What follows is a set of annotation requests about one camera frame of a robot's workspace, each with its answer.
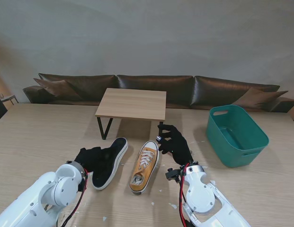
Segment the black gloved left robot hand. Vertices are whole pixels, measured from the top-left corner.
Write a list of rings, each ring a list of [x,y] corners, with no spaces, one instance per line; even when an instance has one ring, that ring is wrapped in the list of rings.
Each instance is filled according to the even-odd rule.
[[[81,148],[74,161],[79,163],[87,173],[104,170],[109,163],[109,151],[110,148]]]

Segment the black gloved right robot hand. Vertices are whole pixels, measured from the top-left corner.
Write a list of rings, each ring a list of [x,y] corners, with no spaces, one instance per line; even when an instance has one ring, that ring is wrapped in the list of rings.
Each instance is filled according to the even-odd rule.
[[[171,153],[174,161],[181,166],[194,162],[187,140],[174,125],[159,124],[158,128],[167,131],[160,135],[161,139],[158,141],[159,151],[163,155]]]

